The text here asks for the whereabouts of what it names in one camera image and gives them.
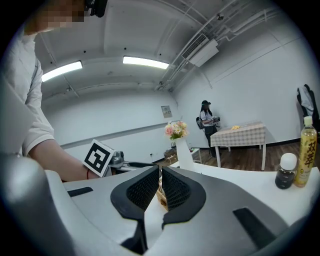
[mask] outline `wooden floor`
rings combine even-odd
[[[277,146],[267,146],[265,156],[265,172],[276,171],[280,158],[284,153],[293,153],[297,157],[299,156],[300,143],[291,143]],[[217,159],[211,157],[208,149],[200,149],[202,163],[208,166],[218,166]],[[199,160],[198,154],[194,154],[193,159]],[[237,169],[244,171],[261,171],[262,165],[262,150],[259,148],[248,148],[248,149],[233,149],[231,152],[228,149],[220,150],[221,167],[228,169]],[[171,164],[175,163],[177,159],[171,160]],[[162,160],[157,162],[162,166],[169,166],[168,160]],[[317,150],[315,153],[315,161],[313,167],[320,167],[320,151]]]

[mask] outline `checkered tablecloth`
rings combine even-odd
[[[263,145],[266,141],[266,126],[262,122],[240,125],[239,129],[223,128],[211,135],[211,147],[238,147]]]

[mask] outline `white wall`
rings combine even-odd
[[[261,23],[218,47],[219,53],[188,75],[174,91],[182,120],[189,125],[188,142],[208,147],[195,119],[201,102],[222,127],[261,120],[266,143],[299,138],[302,111],[297,88],[308,84],[320,105],[319,66],[301,32],[286,17]]]
[[[164,118],[161,106],[170,106],[172,118]],[[43,112],[56,141],[81,161],[92,138],[123,151],[126,160],[157,161],[171,146],[164,123],[181,117],[169,93],[143,90],[106,91],[50,106],[44,102]]]

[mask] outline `air conditioner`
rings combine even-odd
[[[209,59],[211,59],[216,53],[219,52],[217,49],[217,41],[211,40],[205,46],[203,46],[196,54],[190,58],[189,62],[197,67],[201,67]]]
[[[181,55],[184,59],[190,60],[202,47],[209,42],[208,37],[200,34]]]

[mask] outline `woman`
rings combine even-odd
[[[204,100],[201,103],[201,111],[200,111],[200,119],[202,120],[203,126],[204,126],[204,134],[206,139],[208,140],[208,144],[210,147],[211,155],[213,158],[216,158],[216,150],[214,147],[211,147],[210,137],[212,134],[215,134],[217,132],[217,128],[214,125],[214,121],[212,120],[212,112],[210,111],[209,105],[211,105],[210,102]]]

